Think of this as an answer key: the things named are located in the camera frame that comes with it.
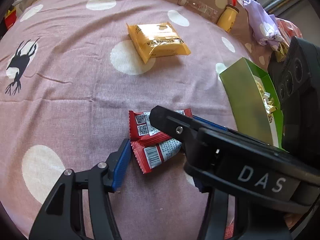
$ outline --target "yellow jar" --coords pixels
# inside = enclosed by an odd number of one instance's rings
[[[235,23],[236,16],[239,13],[239,9],[231,4],[226,6],[226,10],[220,16],[217,25],[224,29],[226,32],[230,32],[233,24]]]

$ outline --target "screw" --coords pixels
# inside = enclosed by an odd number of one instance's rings
[[[107,166],[107,164],[105,162],[101,162],[101,163],[98,164],[98,167],[100,169],[104,169],[106,166]]]
[[[183,132],[183,128],[182,128],[181,126],[178,126],[178,127],[176,128],[176,133],[177,133],[177,134],[182,134],[182,132]]]
[[[71,169],[66,169],[63,174],[66,176],[69,176],[69,175],[71,175],[71,173],[72,173]]]

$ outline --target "white bottle cap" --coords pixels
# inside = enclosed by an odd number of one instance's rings
[[[184,6],[187,3],[187,0],[179,0],[178,5]]]

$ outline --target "camera lens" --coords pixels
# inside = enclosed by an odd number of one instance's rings
[[[288,95],[291,95],[293,91],[293,83],[292,83],[292,76],[290,72],[288,72],[285,77],[285,87],[287,89]]]
[[[281,84],[281,86],[280,86],[280,96],[281,96],[281,99],[284,98],[284,85],[283,84]]]
[[[294,74],[298,82],[302,79],[302,65],[300,60],[296,59],[294,62]]]

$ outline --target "open box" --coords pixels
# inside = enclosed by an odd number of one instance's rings
[[[283,115],[273,83],[267,72],[242,57],[220,74],[239,132],[281,148]],[[277,108],[268,117],[258,81],[270,93]]]

